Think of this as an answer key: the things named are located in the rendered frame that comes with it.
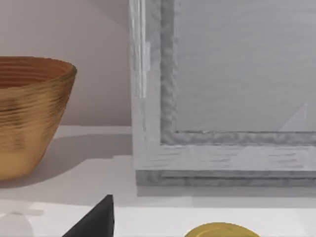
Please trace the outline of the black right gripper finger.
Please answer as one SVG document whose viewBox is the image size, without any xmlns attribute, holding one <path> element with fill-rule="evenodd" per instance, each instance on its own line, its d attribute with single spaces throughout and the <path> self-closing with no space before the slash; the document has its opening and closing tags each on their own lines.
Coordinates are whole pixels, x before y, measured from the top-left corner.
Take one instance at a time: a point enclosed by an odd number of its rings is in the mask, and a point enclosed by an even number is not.
<svg viewBox="0 0 316 237">
<path fill-rule="evenodd" d="M 114 237 L 113 195 L 106 195 L 62 237 Z"/>
</svg>

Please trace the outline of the yellow round object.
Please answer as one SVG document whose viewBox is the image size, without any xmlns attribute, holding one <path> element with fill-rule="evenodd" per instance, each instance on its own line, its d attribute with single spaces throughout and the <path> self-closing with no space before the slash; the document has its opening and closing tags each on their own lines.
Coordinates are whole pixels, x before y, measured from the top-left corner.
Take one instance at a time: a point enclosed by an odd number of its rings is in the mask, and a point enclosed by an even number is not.
<svg viewBox="0 0 316 237">
<path fill-rule="evenodd" d="M 232 223 L 214 222 L 197 226 L 184 237 L 260 237 L 255 232 Z"/>
</svg>

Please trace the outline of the brown woven basket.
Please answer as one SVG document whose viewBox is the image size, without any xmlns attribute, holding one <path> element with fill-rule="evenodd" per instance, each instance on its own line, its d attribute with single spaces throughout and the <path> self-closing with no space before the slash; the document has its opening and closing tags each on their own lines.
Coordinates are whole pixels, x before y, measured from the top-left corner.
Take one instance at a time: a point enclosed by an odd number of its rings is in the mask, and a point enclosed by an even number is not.
<svg viewBox="0 0 316 237">
<path fill-rule="evenodd" d="M 29 175 L 41 162 L 76 74 L 58 59 L 0 56 L 0 181 Z"/>
</svg>

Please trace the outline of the grey cabinet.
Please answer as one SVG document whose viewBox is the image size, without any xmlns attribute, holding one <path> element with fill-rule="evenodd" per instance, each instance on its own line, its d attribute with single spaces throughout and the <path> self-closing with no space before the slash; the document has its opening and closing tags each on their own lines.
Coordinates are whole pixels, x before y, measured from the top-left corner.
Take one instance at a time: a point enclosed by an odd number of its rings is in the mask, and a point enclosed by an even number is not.
<svg viewBox="0 0 316 237">
<path fill-rule="evenodd" d="M 136 184 L 316 193 L 316 0 L 129 0 Z"/>
</svg>

